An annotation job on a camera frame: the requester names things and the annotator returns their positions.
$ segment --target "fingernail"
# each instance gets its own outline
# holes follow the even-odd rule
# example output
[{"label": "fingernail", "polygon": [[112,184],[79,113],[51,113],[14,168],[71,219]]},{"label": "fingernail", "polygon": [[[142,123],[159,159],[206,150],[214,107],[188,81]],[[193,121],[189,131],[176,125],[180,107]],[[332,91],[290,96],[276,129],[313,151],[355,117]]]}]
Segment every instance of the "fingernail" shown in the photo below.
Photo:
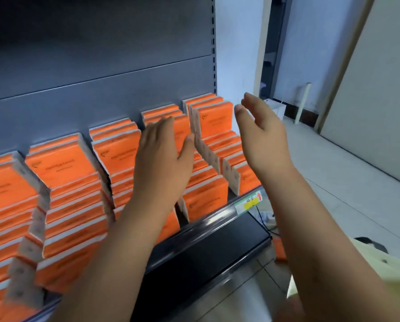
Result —
[{"label": "fingernail", "polygon": [[242,108],[243,108],[243,105],[242,105],[242,104],[237,104],[237,105],[234,107],[234,113],[237,113],[237,112],[240,111]]}]

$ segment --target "gray shelf back panel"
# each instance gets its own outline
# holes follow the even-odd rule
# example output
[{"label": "gray shelf back panel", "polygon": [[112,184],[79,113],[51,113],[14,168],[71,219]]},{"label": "gray shelf back panel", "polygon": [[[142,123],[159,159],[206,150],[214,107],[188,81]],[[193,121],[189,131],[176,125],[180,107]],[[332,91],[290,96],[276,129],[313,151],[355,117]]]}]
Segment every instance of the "gray shelf back panel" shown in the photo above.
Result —
[{"label": "gray shelf back panel", "polygon": [[0,154],[214,89],[212,55],[0,100]]},{"label": "gray shelf back panel", "polygon": [[212,0],[0,0],[0,99],[212,54]]}]

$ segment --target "left hand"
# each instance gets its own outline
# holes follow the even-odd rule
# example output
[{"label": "left hand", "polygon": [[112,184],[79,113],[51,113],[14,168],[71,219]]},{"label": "left hand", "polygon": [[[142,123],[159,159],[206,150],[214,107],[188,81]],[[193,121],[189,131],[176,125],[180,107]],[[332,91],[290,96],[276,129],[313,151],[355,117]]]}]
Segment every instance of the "left hand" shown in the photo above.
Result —
[{"label": "left hand", "polygon": [[173,121],[170,117],[148,124],[140,137],[134,166],[131,202],[162,217],[167,217],[184,192],[194,162],[194,135],[186,137],[178,157]]}]

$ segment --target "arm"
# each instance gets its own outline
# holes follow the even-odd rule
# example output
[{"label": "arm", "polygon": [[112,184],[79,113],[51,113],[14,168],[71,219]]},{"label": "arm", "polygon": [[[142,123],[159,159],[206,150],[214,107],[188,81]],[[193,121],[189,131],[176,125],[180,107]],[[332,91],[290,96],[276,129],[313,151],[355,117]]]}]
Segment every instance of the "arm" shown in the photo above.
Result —
[{"label": "arm", "polygon": [[136,155],[133,196],[50,322],[129,321],[149,255],[192,172],[194,136],[178,158],[173,118],[149,124]]},{"label": "arm", "polygon": [[294,167],[285,128],[274,112],[248,93],[234,110],[243,152],[269,196],[307,316],[400,321],[384,282]]}]

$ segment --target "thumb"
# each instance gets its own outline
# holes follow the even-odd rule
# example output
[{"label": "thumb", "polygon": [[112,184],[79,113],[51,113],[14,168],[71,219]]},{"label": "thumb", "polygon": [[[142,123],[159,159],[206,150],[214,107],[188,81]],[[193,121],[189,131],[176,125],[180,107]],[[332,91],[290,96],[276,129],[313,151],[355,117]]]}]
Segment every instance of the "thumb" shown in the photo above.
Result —
[{"label": "thumb", "polygon": [[190,133],[184,140],[184,145],[182,146],[182,150],[178,158],[178,162],[181,163],[181,168],[189,170],[190,174],[193,170],[194,150],[194,134]]},{"label": "thumb", "polygon": [[237,125],[239,126],[242,140],[248,138],[252,131],[258,129],[258,126],[255,124],[254,120],[251,118],[251,115],[249,115],[248,111],[243,105],[237,104],[234,107],[234,115],[236,117]]}]

